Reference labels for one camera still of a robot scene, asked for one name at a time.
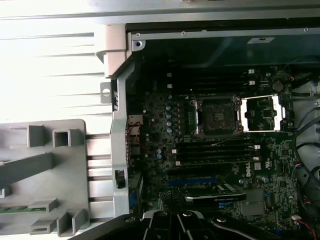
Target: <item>connector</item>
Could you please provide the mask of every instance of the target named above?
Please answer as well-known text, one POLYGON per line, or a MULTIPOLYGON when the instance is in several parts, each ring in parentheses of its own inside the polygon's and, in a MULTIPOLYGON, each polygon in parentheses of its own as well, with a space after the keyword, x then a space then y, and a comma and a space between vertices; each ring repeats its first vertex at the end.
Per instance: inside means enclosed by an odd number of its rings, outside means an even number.
POLYGON ((293 221, 299 221, 299 220, 301 220, 301 217, 300 217, 299 215, 292 215, 292 216, 291 216, 291 219, 292 219, 293 221))

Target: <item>motherboard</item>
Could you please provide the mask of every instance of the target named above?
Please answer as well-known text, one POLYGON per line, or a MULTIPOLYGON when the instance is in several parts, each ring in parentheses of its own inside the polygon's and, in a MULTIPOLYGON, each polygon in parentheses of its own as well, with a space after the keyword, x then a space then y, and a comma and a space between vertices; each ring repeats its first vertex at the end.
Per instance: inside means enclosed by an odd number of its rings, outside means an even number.
POLYGON ((131 211, 295 229, 291 84, 276 66, 142 75, 127 94, 131 211))

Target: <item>screw hole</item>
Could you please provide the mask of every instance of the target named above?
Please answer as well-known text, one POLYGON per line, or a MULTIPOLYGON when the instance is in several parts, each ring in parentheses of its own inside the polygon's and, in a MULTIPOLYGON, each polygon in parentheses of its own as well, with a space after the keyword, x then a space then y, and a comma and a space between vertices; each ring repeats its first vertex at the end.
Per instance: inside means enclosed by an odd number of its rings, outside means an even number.
POLYGON ((109 97, 110 96, 110 89, 108 89, 108 88, 103 89, 102 94, 105 97, 109 97))

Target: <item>blue pcie slot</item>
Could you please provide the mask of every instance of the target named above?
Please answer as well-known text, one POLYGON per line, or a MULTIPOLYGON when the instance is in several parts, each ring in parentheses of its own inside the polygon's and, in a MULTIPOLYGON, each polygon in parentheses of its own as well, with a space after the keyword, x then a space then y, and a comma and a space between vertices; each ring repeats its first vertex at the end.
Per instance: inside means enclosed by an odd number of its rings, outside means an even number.
POLYGON ((177 185, 186 185, 186 184, 208 184, 208 183, 217 183, 218 178, 196 178, 196 179, 174 179, 168 180, 167 183, 171 186, 177 185))

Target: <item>cpu socket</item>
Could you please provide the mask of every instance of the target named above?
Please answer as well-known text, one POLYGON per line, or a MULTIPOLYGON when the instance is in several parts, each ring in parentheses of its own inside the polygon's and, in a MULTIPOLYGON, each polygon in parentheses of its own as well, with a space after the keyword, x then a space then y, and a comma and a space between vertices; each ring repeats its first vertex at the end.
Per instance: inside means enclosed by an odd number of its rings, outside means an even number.
POLYGON ((191 100, 195 108, 196 129, 192 135, 198 137, 229 136, 242 132, 238 120, 241 101, 236 96, 208 96, 191 100))
POLYGON ((238 96, 199 97, 189 102, 194 107, 196 129, 191 132, 196 137, 227 137, 244 133, 267 133, 281 130, 281 121, 286 117, 285 108, 280 105, 279 96, 264 95, 247 98, 238 96), (275 115, 273 129, 250 129, 246 114, 248 100, 268 98, 272 101, 275 115))

